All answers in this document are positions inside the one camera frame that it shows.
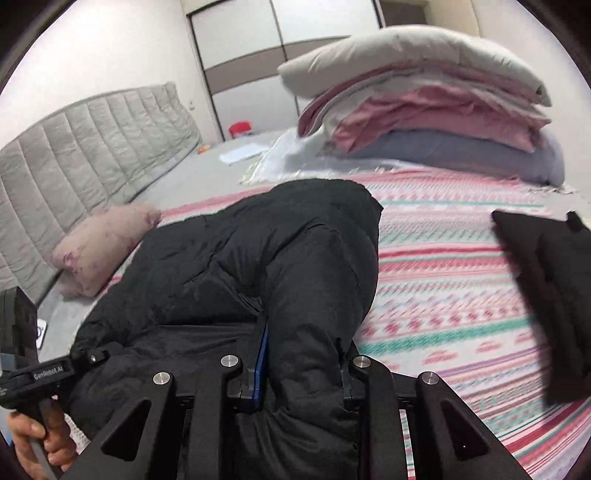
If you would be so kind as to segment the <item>black puffer jacket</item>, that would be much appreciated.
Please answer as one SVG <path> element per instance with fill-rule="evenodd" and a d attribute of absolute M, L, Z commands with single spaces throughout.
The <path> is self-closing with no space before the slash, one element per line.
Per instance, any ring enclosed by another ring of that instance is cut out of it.
<path fill-rule="evenodd" d="M 159 371 L 204 374 L 259 319 L 269 324 L 266 400 L 221 420 L 226 474 L 353 479 L 358 421 L 342 362 L 372 306 L 382 208 L 345 180 L 287 182 L 212 215 L 149 232 L 80 326 L 74 355 L 116 342 L 61 405 L 88 436 Z"/>

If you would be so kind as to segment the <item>white round device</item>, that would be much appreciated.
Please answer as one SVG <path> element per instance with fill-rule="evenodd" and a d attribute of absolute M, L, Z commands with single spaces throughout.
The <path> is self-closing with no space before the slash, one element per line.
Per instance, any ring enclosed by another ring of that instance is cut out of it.
<path fill-rule="evenodd" d="M 45 334 L 47 331 L 47 322 L 43 319 L 38 319 L 36 331 L 36 348 L 40 350 L 42 348 Z"/>

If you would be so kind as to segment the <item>pink floral pillow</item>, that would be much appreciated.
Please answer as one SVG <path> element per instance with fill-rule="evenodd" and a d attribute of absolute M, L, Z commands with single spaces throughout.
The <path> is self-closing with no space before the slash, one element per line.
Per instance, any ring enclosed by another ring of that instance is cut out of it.
<path fill-rule="evenodd" d="M 64 297 L 97 296 L 160 220 L 161 211 L 145 204 L 113 206 L 85 219 L 51 254 L 51 264 L 62 272 L 60 293 Z"/>

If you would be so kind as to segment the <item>patterned red green bedspread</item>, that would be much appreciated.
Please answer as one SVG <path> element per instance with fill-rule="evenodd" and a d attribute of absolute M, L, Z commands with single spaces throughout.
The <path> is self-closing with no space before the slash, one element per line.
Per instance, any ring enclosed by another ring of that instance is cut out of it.
<path fill-rule="evenodd" d="M 535 479 L 562 479 L 590 436 L 590 404 L 546 400 L 550 350 L 491 214 L 540 214 L 524 183 L 410 167 L 353 175 L 382 208 L 378 280 L 361 351 L 403 374 L 434 368 Z M 205 200 L 160 188 L 160 228 L 273 188 Z"/>

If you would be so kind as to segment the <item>clear plastic bag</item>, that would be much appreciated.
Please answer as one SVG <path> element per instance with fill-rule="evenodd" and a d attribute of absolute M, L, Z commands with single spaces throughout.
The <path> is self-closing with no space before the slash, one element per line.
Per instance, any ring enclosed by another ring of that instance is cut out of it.
<path fill-rule="evenodd" d="M 242 185 L 280 183 L 304 178 L 342 178 L 363 172 L 389 172 L 409 169 L 411 164 L 391 159 L 346 159 L 332 152 L 324 128 L 308 137 L 287 130 L 269 151 L 247 168 Z"/>

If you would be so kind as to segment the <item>white paper sheet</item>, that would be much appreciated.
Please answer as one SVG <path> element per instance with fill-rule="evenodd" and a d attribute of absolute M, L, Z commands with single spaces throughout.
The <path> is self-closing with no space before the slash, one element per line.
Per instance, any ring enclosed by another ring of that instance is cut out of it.
<path fill-rule="evenodd" d="M 219 154 L 218 159 L 219 161 L 221 161 L 221 163 L 231 165 L 245 160 L 249 160 L 250 158 L 256 157 L 258 155 L 262 155 L 263 153 L 266 153 L 266 151 L 269 149 L 269 145 L 264 145 L 260 143 L 249 143 L 238 148 L 232 149 L 228 152 Z"/>

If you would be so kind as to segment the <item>small red container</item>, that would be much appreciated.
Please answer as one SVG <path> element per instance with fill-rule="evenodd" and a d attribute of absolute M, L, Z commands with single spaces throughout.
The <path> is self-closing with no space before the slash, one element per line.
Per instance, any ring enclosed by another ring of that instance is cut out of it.
<path fill-rule="evenodd" d="M 238 121 L 228 127 L 228 134 L 231 139 L 250 136 L 253 134 L 252 124 L 249 121 Z"/>

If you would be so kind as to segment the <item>grey quilted headboard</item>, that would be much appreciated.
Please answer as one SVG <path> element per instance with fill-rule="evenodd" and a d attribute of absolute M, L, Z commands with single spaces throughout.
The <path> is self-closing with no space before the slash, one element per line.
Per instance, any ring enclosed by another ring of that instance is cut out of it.
<path fill-rule="evenodd" d="M 201 134 L 174 83 L 99 94 L 40 120 L 1 150 L 1 286 L 35 303 L 64 235 L 132 201 L 195 150 Z"/>

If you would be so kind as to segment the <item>folded black garment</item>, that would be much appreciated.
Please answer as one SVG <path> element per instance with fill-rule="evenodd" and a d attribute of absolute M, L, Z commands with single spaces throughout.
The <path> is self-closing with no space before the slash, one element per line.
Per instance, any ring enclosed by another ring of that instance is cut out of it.
<path fill-rule="evenodd" d="M 551 350 L 548 402 L 590 397 L 590 229 L 565 220 L 496 210 L 495 230 Z"/>

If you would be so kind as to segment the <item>white grey sliding wardrobe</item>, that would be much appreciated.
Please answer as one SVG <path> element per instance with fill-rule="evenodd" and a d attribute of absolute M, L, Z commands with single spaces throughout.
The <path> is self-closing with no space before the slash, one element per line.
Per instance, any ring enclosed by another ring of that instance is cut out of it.
<path fill-rule="evenodd" d="M 374 1 L 183 1 L 222 138 L 239 122 L 253 132 L 290 128 L 310 99 L 277 68 L 350 35 L 381 27 Z"/>

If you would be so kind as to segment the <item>pink folded blanket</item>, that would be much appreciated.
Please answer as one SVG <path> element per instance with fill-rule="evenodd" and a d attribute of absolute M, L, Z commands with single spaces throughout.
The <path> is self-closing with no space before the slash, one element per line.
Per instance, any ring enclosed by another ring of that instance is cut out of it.
<path fill-rule="evenodd" d="M 498 75 L 443 63 L 384 67 L 342 82 L 301 113 L 297 135 L 322 130 L 345 153 L 391 131 L 435 130 L 531 153 L 551 123 L 540 95 Z"/>

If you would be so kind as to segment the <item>beige folded duvet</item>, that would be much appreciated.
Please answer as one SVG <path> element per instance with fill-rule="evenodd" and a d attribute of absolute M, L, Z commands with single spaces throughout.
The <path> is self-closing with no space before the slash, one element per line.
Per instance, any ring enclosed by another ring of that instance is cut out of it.
<path fill-rule="evenodd" d="M 484 38 L 428 25 L 350 36 L 284 62 L 277 73 L 288 90 L 311 98 L 370 72 L 425 65 L 490 83 L 533 104 L 552 105 L 541 77 L 510 50 Z"/>

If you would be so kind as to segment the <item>blue grey folded blanket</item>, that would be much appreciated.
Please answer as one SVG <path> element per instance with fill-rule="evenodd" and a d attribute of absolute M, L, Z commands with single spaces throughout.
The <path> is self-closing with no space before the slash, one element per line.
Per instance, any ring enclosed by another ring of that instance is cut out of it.
<path fill-rule="evenodd" d="M 477 138 L 435 130 L 391 131 L 346 159 L 401 160 L 435 168 L 559 187 L 565 164 L 558 141 L 550 134 L 533 152 Z"/>

